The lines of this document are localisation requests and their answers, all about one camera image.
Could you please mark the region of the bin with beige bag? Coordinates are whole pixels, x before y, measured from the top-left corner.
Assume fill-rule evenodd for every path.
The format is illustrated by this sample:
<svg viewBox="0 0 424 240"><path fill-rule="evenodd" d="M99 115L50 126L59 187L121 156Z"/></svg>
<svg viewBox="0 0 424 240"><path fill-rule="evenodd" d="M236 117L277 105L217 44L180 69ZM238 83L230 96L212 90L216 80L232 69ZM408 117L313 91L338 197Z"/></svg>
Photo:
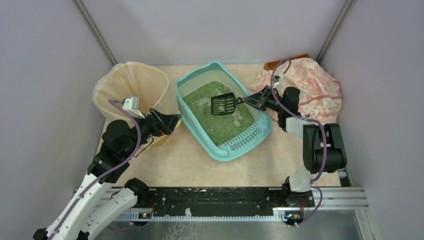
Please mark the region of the bin with beige bag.
<svg viewBox="0 0 424 240"><path fill-rule="evenodd" d="M162 114L179 114L176 86L168 76L153 66L140 62L118 63L103 76L93 89L92 101L107 122L124 120L134 124L108 100L138 96L138 109L143 114L153 108Z"/></svg>

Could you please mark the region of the teal litter box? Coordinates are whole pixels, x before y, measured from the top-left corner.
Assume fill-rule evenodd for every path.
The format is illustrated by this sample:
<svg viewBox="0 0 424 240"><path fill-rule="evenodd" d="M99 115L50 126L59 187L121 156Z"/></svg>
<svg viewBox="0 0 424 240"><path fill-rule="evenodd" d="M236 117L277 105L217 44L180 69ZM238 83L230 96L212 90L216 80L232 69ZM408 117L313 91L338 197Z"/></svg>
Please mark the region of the teal litter box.
<svg viewBox="0 0 424 240"><path fill-rule="evenodd" d="M244 85L220 62L192 70L176 81L176 99L182 121L215 160L232 161L259 145L272 131L271 117L246 104L233 114L211 115L211 98L226 93L249 95ZM240 127L233 125L238 120Z"/></svg>

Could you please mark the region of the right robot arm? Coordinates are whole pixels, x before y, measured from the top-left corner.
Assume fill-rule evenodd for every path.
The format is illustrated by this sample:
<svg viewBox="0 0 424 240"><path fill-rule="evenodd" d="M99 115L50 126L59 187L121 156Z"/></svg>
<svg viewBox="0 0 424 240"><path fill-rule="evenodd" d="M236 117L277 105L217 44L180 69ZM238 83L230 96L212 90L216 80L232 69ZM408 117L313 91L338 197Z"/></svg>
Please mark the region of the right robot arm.
<svg viewBox="0 0 424 240"><path fill-rule="evenodd" d="M276 112L278 126L302 139L303 165L282 184L284 200L289 206L308 201L314 182L323 174L334 173L347 165L340 126L302 116L300 93L295 87L287 87L279 95L275 88L267 85L241 100L256 110Z"/></svg>

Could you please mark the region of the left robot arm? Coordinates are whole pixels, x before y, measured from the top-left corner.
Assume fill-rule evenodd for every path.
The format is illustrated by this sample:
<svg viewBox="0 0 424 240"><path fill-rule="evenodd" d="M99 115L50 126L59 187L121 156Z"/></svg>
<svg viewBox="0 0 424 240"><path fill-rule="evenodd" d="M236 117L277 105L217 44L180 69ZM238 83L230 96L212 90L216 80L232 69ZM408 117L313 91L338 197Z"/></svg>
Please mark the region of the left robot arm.
<svg viewBox="0 0 424 240"><path fill-rule="evenodd" d="M130 160L150 137L170 135L181 120L180 114L163 114L154 108L144 115L137 109L119 106L134 124L124 120L109 123L102 135L100 151L94 156L77 192L48 227L33 234L35 240L94 240L121 213L148 200L149 187L137 178L130 179L111 200L95 210Z"/></svg>

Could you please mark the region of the black litter scoop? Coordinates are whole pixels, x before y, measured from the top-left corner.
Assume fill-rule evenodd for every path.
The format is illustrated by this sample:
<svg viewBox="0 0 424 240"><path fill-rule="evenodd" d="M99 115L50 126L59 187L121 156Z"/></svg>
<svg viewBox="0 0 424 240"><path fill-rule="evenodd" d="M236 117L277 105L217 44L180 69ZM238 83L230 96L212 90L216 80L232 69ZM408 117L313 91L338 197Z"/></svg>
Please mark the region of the black litter scoop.
<svg viewBox="0 0 424 240"><path fill-rule="evenodd" d="M237 105L244 103L246 98L247 98L246 96L237 97L233 92L213 96L210 99L210 103L211 103L210 113L213 116L231 115L236 111ZM218 114L217 112L213 110L214 105L225 105L225 112Z"/></svg>

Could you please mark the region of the pink patterned cloth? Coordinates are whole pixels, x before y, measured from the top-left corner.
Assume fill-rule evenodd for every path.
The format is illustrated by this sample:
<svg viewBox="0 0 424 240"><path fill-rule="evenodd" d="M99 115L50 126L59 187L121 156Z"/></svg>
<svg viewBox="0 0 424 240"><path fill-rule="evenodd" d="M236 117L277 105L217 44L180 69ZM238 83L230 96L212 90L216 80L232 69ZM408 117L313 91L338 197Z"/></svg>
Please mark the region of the pink patterned cloth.
<svg viewBox="0 0 424 240"><path fill-rule="evenodd" d="M280 77L281 86L275 89L285 108L323 125L337 122L342 108L339 83L315 60L285 59L276 70L260 70L249 85L249 92L254 94L269 86L272 75Z"/></svg>

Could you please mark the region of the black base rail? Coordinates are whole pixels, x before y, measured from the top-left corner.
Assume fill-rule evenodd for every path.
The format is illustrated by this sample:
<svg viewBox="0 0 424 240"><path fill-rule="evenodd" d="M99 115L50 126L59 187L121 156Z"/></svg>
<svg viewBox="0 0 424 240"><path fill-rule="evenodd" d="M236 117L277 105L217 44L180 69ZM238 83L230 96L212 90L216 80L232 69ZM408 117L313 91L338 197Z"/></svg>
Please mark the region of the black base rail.
<svg viewBox="0 0 424 240"><path fill-rule="evenodd" d="M153 187L117 222L300 222L313 211L366 210L360 187L322 187L288 196L281 187Z"/></svg>

